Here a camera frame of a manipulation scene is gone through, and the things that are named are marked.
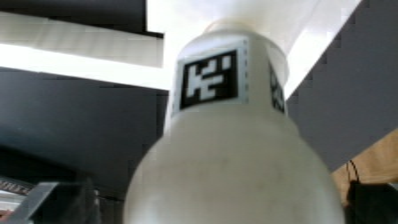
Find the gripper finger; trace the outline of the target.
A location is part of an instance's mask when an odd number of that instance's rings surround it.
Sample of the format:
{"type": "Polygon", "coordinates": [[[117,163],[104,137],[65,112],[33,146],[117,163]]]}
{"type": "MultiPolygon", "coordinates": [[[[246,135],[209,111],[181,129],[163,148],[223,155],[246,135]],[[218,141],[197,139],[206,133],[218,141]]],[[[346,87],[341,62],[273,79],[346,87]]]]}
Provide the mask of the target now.
{"type": "Polygon", "coordinates": [[[0,224],[33,224],[33,214],[39,211],[56,186],[56,182],[42,182],[37,184],[15,210],[5,220],[0,221],[0,224]]]}

